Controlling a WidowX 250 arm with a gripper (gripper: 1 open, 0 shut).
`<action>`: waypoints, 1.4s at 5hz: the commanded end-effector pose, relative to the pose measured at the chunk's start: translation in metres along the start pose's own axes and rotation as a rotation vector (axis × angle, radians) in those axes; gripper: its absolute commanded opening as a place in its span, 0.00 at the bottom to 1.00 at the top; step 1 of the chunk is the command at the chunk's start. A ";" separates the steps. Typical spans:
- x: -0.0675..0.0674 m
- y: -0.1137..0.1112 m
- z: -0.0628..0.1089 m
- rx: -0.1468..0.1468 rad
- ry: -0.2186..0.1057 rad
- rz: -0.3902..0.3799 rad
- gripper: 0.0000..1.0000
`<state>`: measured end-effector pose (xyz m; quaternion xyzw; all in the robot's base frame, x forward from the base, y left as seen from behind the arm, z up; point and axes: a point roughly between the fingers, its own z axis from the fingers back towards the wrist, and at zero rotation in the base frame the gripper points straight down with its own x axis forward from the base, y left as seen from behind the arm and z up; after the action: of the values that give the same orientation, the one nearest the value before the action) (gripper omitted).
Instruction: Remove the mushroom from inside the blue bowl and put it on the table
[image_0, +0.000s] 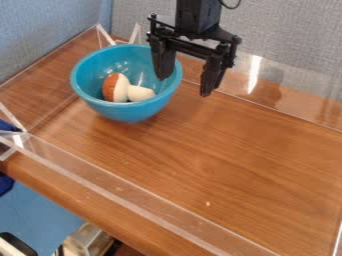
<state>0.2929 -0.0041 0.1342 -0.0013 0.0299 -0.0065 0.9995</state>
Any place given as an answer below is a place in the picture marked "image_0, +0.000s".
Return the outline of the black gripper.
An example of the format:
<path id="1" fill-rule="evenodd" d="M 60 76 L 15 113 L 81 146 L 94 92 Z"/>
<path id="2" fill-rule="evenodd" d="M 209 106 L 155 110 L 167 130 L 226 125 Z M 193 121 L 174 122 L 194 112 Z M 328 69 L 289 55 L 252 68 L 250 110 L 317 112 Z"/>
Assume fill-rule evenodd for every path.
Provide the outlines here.
<path id="1" fill-rule="evenodd" d="M 201 76 L 201 95 L 207 97 L 219 87 L 227 68 L 234 66 L 242 39 L 219 26 L 219 14 L 193 15 L 179 12 L 175 23 L 153 13 L 149 17 L 153 63 L 157 77 L 169 78 L 174 72 L 177 51 L 206 59 Z"/>

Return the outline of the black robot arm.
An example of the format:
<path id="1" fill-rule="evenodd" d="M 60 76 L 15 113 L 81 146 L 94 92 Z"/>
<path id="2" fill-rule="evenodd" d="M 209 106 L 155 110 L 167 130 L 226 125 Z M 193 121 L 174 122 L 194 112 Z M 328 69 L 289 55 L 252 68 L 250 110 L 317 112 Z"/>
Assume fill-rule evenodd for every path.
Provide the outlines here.
<path id="1" fill-rule="evenodd" d="M 242 38 L 219 25 L 222 0 L 177 0 L 174 23 L 157 13 L 149 16 L 147 41 L 151 47 L 157 77 L 165 80 L 174 73 L 177 53 L 206 61 L 201 75 L 201 95 L 209 96 L 219 87 L 226 70 L 234 67 Z"/>

